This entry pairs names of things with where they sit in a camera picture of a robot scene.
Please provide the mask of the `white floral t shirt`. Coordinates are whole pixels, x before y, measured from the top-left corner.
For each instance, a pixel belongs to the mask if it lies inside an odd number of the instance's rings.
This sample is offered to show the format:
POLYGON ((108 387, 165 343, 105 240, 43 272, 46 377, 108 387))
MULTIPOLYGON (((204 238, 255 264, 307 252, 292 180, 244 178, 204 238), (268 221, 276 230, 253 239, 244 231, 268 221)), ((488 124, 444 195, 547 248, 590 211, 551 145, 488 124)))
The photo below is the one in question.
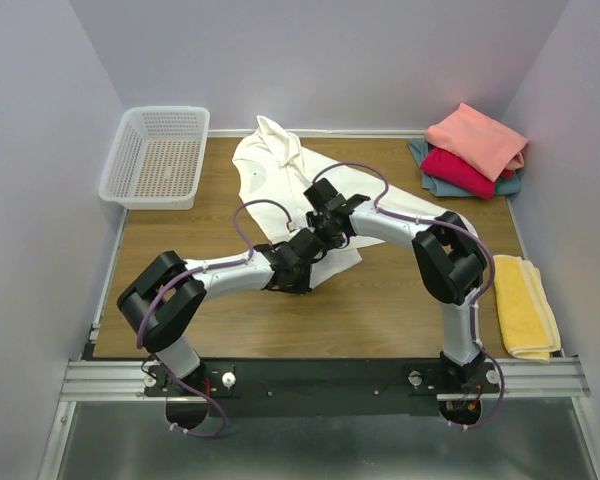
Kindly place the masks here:
MULTIPOLYGON (((257 199, 273 200, 288 210, 293 226, 307 227, 306 212, 312 207, 304 191, 320 171, 340 162, 303 147, 296 134, 273 120, 258 116, 257 123, 255 132, 238 144, 232 159, 240 176, 239 196, 243 203, 257 199)), ((377 176, 347 166, 336 167, 321 178, 328 179, 345 198, 362 194, 374 199, 384 188, 384 183, 377 176)), ((393 186, 381 199, 380 206, 405 212, 403 214, 408 216, 434 217, 445 211, 393 186)), ((272 243, 291 237, 286 216, 277 207, 256 204, 247 207, 247 211, 272 243)), ((343 250, 329 252, 324 260, 312 267, 310 287, 315 288, 360 263, 362 257, 358 249, 379 243, 380 240, 357 237, 343 250)))

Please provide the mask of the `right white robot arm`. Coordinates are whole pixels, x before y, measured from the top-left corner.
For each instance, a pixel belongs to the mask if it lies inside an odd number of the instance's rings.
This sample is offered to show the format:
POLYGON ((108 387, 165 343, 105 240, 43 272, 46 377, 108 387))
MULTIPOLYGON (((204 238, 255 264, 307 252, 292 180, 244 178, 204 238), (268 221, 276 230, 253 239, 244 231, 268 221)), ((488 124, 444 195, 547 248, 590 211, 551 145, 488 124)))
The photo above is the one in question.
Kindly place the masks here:
POLYGON ((454 392, 473 384, 485 359, 477 308, 487 257, 461 217, 451 211, 438 217, 392 212, 365 195, 345 198, 325 178, 304 196, 312 207, 306 214, 308 225, 327 247, 364 236, 413 252, 422 283, 442 310, 441 382, 454 392))

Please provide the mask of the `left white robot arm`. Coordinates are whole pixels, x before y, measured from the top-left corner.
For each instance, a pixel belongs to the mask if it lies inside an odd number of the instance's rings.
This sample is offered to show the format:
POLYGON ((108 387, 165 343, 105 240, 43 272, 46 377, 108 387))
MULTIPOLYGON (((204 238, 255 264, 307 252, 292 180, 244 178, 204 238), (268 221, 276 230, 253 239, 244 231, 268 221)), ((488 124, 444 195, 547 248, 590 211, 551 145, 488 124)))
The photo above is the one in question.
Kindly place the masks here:
POLYGON ((189 395, 201 385, 203 361, 184 333, 203 302, 248 290, 306 293, 314 258, 325 252, 324 242, 307 228, 288 241, 250 244, 238 255, 207 261, 165 251, 123 291, 117 308, 139 347, 169 369, 168 384, 189 395))

